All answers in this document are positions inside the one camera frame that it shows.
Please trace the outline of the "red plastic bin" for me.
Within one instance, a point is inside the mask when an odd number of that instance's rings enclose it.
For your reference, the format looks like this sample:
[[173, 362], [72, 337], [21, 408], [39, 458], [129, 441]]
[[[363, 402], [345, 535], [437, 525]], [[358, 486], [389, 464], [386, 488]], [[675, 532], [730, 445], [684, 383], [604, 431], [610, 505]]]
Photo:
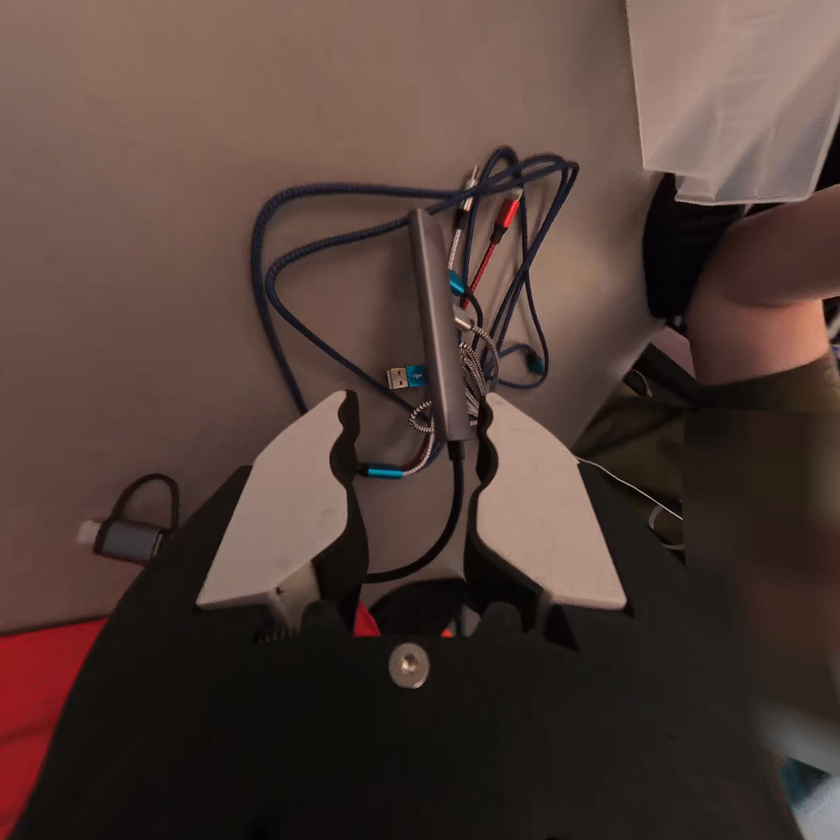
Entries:
[[403, 699], [349, 596], [131, 591], [110, 621], [2, 637], [2, 838], [386, 838]]

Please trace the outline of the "clear plastic bin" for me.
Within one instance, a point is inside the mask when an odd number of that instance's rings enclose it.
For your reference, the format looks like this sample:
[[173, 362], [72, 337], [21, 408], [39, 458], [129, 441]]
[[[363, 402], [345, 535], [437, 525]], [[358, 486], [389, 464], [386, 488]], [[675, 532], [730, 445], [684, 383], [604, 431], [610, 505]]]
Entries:
[[643, 166], [699, 206], [798, 203], [839, 112], [838, 1], [626, 1]]

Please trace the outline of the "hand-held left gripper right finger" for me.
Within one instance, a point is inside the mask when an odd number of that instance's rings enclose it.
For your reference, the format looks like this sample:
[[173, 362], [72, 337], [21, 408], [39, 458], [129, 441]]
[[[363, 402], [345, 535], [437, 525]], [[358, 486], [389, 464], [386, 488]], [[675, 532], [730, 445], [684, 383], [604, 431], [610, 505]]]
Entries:
[[577, 458], [496, 393], [479, 407], [477, 436], [479, 484], [469, 500], [464, 559], [472, 585], [512, 584], [525, 602], [625, 610]]

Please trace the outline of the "person's right forearm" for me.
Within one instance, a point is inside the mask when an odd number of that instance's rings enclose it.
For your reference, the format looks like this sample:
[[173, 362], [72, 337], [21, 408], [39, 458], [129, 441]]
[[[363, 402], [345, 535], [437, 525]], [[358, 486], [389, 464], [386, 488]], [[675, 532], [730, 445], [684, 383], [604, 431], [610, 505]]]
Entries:
[[745, 382], [827, 355], [823, 300], [838, 290], [839, 185], [738, 221], [686, 312], [698, 382]]

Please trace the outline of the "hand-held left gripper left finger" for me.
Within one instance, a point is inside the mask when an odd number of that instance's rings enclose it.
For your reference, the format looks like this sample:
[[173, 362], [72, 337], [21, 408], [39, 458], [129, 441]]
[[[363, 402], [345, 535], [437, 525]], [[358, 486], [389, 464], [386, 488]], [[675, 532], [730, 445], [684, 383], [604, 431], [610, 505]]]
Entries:
[[310, 604], [334, 604], [350, 634], [369, 569], [354, 491], [360, 408], [338, 391], [256, 457], [196, 598], [204, 611], [264, 606], [300, 631]]

